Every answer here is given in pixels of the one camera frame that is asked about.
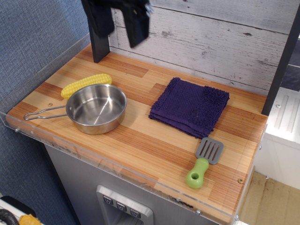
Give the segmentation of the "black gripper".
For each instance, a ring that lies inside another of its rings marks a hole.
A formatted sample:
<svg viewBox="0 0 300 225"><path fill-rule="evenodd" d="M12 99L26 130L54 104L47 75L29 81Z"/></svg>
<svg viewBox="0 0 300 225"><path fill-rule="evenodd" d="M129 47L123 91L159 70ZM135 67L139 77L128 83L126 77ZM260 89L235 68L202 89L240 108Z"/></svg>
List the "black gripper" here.
<svg viewBox="0 0 300 225"><path fill-rule="evenodd" d="M99 37L107 37L114 31L111 8L122 11L127 37L131 48L149 36L153 4L150 0L82 0L88 22Z"/></svg>

